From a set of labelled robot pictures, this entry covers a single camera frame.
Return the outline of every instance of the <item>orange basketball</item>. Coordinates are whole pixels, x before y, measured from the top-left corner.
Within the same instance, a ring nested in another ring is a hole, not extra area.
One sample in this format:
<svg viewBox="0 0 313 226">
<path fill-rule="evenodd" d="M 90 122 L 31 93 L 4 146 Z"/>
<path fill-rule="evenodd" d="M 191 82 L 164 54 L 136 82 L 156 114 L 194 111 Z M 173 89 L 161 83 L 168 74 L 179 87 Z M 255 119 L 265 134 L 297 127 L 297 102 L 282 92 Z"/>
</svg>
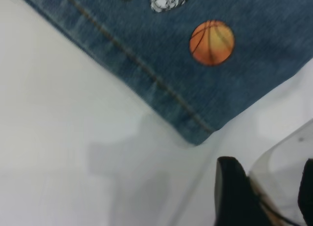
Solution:
<svg viewBox="0 0 313 226">
<path fill-rule="evenodd" d="M 191 35 L 189 48 L 192 56 L 206 66 L 225 61 L 232 53 L 235 39 L 231 29 L 220 21 L 207 21 Z"/>
</svg>

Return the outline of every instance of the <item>white background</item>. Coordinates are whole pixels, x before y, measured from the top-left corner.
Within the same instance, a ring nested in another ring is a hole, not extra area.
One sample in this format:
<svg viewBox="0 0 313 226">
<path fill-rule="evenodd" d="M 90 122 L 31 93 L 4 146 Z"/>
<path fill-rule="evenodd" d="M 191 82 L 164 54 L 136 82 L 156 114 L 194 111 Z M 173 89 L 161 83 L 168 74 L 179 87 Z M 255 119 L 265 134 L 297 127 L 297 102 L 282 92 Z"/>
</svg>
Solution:
<svg viewBox="0 0 313 226">
<path fill-rule="evenodd" d="M 213 225 L 216 158 L 248 171 L 310 120 L 312 68 L 193 147 L 23 0 L 0 0 L 0 225 Z"/>
</svg>

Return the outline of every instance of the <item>white surface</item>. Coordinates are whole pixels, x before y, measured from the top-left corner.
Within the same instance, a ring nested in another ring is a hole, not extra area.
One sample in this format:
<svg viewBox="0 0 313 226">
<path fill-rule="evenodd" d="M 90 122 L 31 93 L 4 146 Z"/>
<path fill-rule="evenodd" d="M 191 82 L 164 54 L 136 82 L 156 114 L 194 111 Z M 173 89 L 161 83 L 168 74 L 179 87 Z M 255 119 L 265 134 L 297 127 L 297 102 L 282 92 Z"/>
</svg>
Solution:
<svg viewBox="0 0 313 226">
<path fill-rule="evenodd" d="M 194 148 L 23 0 L 0 0 L 0 225 L 213 225 L 216 158 L 249 170 L 307 122 L 312 68 Z"/>
</svg>

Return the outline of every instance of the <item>black object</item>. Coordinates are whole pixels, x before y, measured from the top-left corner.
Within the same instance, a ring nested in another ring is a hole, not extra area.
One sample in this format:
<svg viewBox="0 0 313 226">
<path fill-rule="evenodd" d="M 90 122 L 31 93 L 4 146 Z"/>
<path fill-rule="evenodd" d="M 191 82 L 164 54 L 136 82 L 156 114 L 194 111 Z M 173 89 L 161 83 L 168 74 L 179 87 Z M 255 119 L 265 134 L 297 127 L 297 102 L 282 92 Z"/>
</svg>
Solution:
<svg viewBox="0 0 313 226">
<path fill-rule="evenodd" d="M 235 158 L 217 160 L 215 210 L 215 226 L 272 226 Z"/>
<path fill-rule="evenodd" d="M 298 206 L 307 225 L 313 226 L 313 159 L 309 159 L 304 166 Z"/>
</svg>

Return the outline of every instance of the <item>blue denim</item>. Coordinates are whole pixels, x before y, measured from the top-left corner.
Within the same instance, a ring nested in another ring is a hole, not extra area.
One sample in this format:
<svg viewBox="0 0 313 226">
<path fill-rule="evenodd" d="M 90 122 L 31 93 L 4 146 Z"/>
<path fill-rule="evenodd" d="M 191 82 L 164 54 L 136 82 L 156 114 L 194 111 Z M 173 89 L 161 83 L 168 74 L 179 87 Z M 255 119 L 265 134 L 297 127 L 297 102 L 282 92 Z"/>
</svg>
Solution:
<svg viewBox="0 0 313 226">
<path fill-rule="evenodd" d="M 160 8 L 151 0 L 26 1 L 194 144 L 313 57 L 313 0 L 171 0 Z M 189 45 L 207 20 L 234 36 L 221 64 L 217 55 L 202 64 Z"/>
</svg>

